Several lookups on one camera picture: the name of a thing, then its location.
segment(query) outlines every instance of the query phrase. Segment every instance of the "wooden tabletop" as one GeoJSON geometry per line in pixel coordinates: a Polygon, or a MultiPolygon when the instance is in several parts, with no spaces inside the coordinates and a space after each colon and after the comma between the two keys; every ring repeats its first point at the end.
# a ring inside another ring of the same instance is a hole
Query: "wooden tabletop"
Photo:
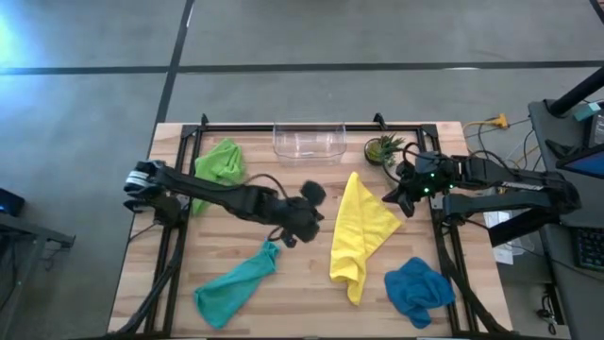
{"type": "MultiPolygon", "coordinates": [[[[467,154],[459,122],[435,124],[445,154],[467,154]]],[[[181,127],[181,124],[158,125],[149,158],[165,160],[168,165],[174,166],[181,127]]],[[[321,222],[321,230],[313,242],[298,243],[298,246],[293,249],[281,247],[276,274],[265,278],[255,295],[228,325],[217,331],[197,312],[193,304],[193,291],[253,256],[271,228],[239,220],[218,206],[211,206],[201,216],[192,217],[184,251],[172,335],[185,337],[450,335],[445,308],[430,310],[432,324],[423,330],[417,330],[406,316],[396,311],[387,298],[384,287],[384,274],[398,269],[413,256],[422,258],[436,271],[440,269],[428,204],[425,200],[416,205],[416,212],[412,218],[406,218],[396,205],[387,205],[387,208],[403,221],[403,225],[368,260],[368,275],[360,306],[354,306],[349,302],[345,283],[336,283],[329,279],[335,219],[350,174],[356,171],[365,186],[377,197],[382,197],[394,187],[381,168],[369,165],[363,157],[365,142],[379,135],[379,132],[347,132],[347,148],[339,165],[284,167],[279,164],[274,153],[271,132],[205,132],[202,139],[202,154],[215,147],[223,138],[231,138],[242,147],[248,176],[269,173],[285,186],[291,196],[298,195],[304,179],[312,179],[322,184],[327,192],[327,198],[319,207],[319,212],[326,219],[321,222]]],[[[411,132],[399,132],[398,135],[404,137],[406,142],[415,141],[415,136],[411,132]]],[[[190,157],[186,158],[184,169],[189,168],[189,159],[190,157]]],[[[269,180],[262,178],[254,184],[275,186],[269,180]]],[[[132,232],[142,230],[151,223],[151,213],[137,215],[132,232]]],[[[460,229],[460,234],[473,290],[497,321],[511,329],[508,308],[488,233],[473,225],[466,225],[460,229]]],[[[155,270],[160,235],[161,227],[155,227],[129,245],[109,331],[115,331],[123,326],[148,294],[155,270]]],[[[162,296],[157,325],[161,325],[163,319],[164,300],[165,296],[162,296]]],[[[457,305],[460,319],[464,319],[462,297],[459,292],[457,305]]]]}

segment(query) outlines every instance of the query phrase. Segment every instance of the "plastic bin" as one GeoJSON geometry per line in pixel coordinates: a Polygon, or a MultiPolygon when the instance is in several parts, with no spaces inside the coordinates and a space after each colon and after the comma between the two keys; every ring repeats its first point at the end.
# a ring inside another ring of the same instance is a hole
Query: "plastic bin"
{"type": "Polygon", "coordinates": [[[339,164],[346,151],[344,123],[275,123],[273,149],[282,165],[339,164]]]}

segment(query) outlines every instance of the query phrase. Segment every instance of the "paper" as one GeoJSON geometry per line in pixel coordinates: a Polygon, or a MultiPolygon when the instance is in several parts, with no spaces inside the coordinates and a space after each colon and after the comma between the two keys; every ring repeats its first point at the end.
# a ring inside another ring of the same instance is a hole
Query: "paper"
{"type": "MultiPolygon", "coordinates": [[[[483,215],[488,228],[510,219],[509,212],[485,212],[483,215]]],[[[495,255],[495,261],[500,264],[513,264],[512,249],[507,245],[494,247],[493,255],[495,255]]]]}

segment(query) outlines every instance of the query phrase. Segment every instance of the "teal cloth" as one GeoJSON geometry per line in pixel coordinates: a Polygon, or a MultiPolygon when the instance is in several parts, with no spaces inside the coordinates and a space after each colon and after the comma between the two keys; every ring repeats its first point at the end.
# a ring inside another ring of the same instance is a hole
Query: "teal cloth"
{"type": "Polygon", "coordinates": [[[229,273],[197,288],[193,293],[197,310],[213,328],[223,328],[250,299],[262,279],[277,270],[279,247],[264,241],[258,253],[229,273]]]}

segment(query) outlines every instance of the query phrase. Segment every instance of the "small plant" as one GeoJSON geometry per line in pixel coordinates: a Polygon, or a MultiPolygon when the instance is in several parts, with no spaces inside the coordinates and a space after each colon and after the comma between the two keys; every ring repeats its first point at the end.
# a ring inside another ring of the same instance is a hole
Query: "small plant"
{"type": "Polygon", "coordinates": [[[393,133],[369,140],[365,145],[365,158],[373,165],[394,165],[394,153],[405,142],[405,139],[395,136],[393,133]]]}

